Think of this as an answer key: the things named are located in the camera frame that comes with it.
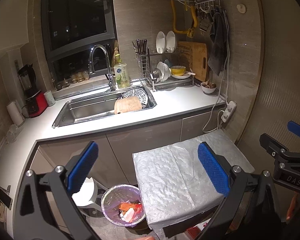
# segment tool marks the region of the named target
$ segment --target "gray towel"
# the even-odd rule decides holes
[[[208,65],[217,75],[224,68],[226,60],[226,23],[222,14],[216,12],[214,17],[214,23],[210,30],[210,39],[214,42],[212,50],[209,56]]]

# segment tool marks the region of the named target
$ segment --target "kitchen sink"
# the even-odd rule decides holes
[[[80,122],[87,122],[114,115],[114,103],[116,100],[122,98],[125,92],[133,88],[143,89],[148,96],[148,103],[145,106],[143,105],[141,111],[153,108],[157,105],[150,90],[143,86],[99,93],[66,102],[52,127],[56,128]]]

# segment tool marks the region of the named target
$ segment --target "glass jar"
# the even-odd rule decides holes
[[[83,77],[84,77],[84,80],[89,80],[90,79],[89,74],[88,74],[88,70],[83,72]]]
[[[76,74],[72,74],[70,77],[71,77],[71,81],[72,81],[73,84],[78,82]]]
[[[79,73],[77,73],[76,75],[77,75],[77,81],[78,81],[78,82],[84,81],[83,72],[79,72]]]

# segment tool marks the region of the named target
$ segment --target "chrome faucet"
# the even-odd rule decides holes
[[[111,73],[109,55],[108,55],[108,52],[107,52],[107,50],[104,46],[97,44],[97,45],[94,45],[94,47],[91,49],[90,55],[89,55],[88,73],[89,74],[94,74],[95,73],[94,66],[93,66],[93,53],[96,49],[102,49],[102,51],[106,55],[106,64],[107,64],[107,69],[108,69],[108,74],[106,74],[106,77],[109,81],[109,87],[110,87],[111,91],[115,91],[115,81],[114,81],[114,77]]]

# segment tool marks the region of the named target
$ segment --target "wooden cutting board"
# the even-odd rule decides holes
[[[201,82],[207,81],[209,73],[207,45],[199,42],[179,41],[178,47],[184,51],[181,53],[180,61],[185,64],[187,71],[191,68],[196,79]]]
[[[141,109],[142,106],[138,97],[122,98],[122,99],[118,99],[114,103],[115,114],[126,113],[130,111],[141,110]]]

